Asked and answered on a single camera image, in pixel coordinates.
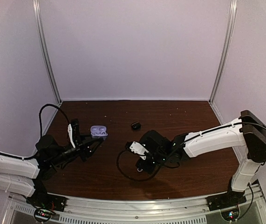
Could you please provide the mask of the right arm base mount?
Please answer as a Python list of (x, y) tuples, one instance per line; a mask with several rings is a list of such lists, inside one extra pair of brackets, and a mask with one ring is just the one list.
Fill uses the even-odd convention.
[(236, 221), (240, 217), (239, 205), (246, 202), (245, 196), (229, 195), (228, 192), (207, 197), (209, 211), (220, 210), (221, 217), (227, 221)]

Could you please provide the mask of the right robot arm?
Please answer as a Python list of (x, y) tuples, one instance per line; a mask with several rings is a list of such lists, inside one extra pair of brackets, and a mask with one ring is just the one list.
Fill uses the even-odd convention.
[(229, 147), (246, 147), (246, 155), (222, 197), (225, 205), (232, 206), (244, 195), (248, 183), (266, 162), (266, 125), (249, 110), (242, 111), (239, 118), (224, 125), (180, 134), (173, 140), (151, 130), (138, 142), (132, 142), (128, 149), (140, 157), (137, 168), (152, 174), (158, 165), (179, 163)]

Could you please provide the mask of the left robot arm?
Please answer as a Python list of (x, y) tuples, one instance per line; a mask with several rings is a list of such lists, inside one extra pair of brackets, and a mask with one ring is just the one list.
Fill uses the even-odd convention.
[(52, 178), (77, 158), (85, 162), (104, 142), (104, 137), (79, 135), (65, 146), (60, 146), (52, 135), (44, 135), (36, 143), (37, 152), (30, 157), (0, 151), (0, 190), (24, 196), (28, 203), (59, 209), (59, 203), (47, 192), (43, 181)]

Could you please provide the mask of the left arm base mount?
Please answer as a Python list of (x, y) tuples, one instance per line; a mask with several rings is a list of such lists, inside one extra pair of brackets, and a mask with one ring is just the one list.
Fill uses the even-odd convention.
[(26, 202), (34, 207), (34, 218), (39, 223), (49, 221), (56, 213), (63, 212), (67, 198), (52, 194), (44, 196), (24, 197)]

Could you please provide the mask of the purple earbud charging case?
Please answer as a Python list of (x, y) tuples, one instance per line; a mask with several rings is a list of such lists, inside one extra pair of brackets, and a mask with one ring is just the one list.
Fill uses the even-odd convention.
[(102, 125), (95, 125), (90, 128), (90, 135), (93, 139), (98, 139), (98, 138), (103, 138), (106, 139), (107, 136), (100, 136), (101, 132), (106, 132), (107, 133), (107, 128), (106, 126)]

